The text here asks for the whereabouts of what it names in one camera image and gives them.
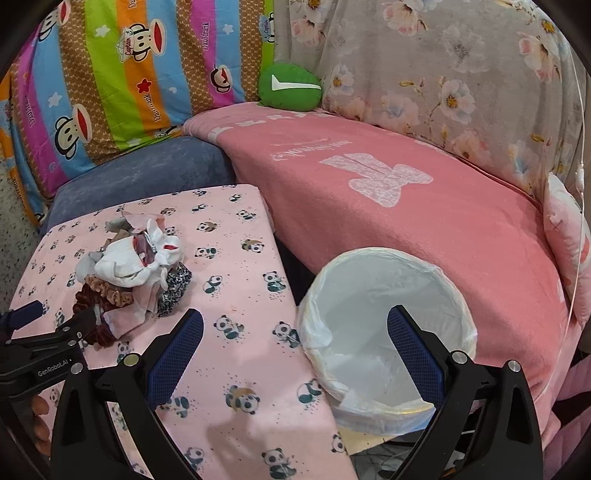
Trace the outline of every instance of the white check mark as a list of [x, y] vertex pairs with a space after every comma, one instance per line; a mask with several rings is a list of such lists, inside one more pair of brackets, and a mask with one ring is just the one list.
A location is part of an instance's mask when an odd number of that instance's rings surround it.
[[280, 82], [277, 80], [275, 75], [271, 75], [271, 90], [276, 92], [277, 90], [289, 90], [292, 88], [310, 88], [316, 90], [322, 90], [320, 85], [314, 83], [293, 83], [293, 82]]

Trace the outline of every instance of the speckled floor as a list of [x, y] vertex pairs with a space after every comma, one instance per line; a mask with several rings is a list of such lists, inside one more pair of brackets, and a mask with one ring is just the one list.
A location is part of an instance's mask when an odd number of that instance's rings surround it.
[[41, 237], [27, 219], [0, 161], [0, 312], [6, 311]]

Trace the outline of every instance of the blue gray cushion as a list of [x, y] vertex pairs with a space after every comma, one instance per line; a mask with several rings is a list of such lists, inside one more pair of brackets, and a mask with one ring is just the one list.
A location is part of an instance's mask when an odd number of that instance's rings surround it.
[[97, 210], [165, 193], [230, 185], [226, 154], [195, 137], [177, 137], [127, 153], [58, 190], [44, 231]]

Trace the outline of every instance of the panda print tablecloth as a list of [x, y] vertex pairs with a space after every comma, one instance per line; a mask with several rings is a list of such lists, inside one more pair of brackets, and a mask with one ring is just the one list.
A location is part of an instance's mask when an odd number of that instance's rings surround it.
[[[85, 348], [90, 368], [115, 365], [169, 332], [189, 307], [205, 321], [203, 340], [173, 397], [157, 413], [204, 480], [354, 480], [330, 407], [294, 329], [296, 307], [256, 187], [215, 187], [144, 199], [55, 226], [23, 275], [12, 308], [39, 300], [44, 315], [18, 336], [53, 331], [72, 316], [74, 268], [108, 236], [105, 221], [162, 213], [185, 247], [193, 279], [169, 317], [151, 319], [110, 348]], [[61, 385], [45, 391], [53, 424]], [[149, 474], [116, 404], [129, 460]]]

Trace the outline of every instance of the red star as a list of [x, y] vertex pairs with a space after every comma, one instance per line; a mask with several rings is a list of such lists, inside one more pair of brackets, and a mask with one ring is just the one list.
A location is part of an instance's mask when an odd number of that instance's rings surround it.
[[138, 88], [139, 93], [149, 93], [150, 85], [152, 85], [152, 82], [149, 82], [148, 79], [143, 79], [141, 83], [136, 85], [136, 87]]

